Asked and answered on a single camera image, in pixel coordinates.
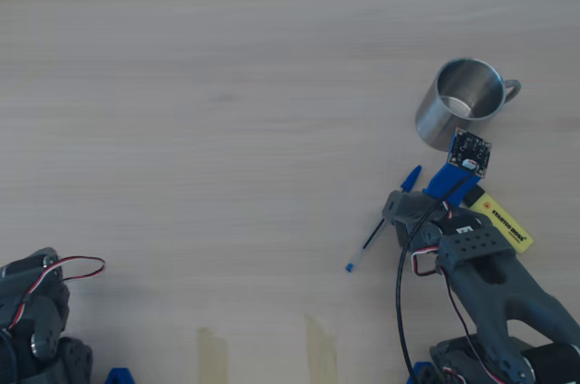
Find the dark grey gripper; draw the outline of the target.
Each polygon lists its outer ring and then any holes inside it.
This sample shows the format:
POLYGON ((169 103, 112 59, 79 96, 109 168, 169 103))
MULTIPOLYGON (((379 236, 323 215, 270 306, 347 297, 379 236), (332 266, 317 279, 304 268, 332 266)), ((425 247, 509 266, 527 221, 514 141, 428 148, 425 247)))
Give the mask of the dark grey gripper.
POLYGON ((42 273, 59 260, 52 248, 43 248, 24 259, 1 268, 1 311, 15 312, 22 303, 26 308, 54 307, 58 312, 69 311, 70 291, 63 282, 63 270, 52 269, 31 292, 28 289, 42 273))
MULTIPOLYGON (((417 191, 394 190, 389 194, 382 217, 395 226, 401 246, 407 244, 415 226, 433 203, 433 197, 417 191)), ((489 225, 490 220, 485 215, 439 202, 411 239, 410 250, 438 246, 443 236, 476 231, 489 225)))

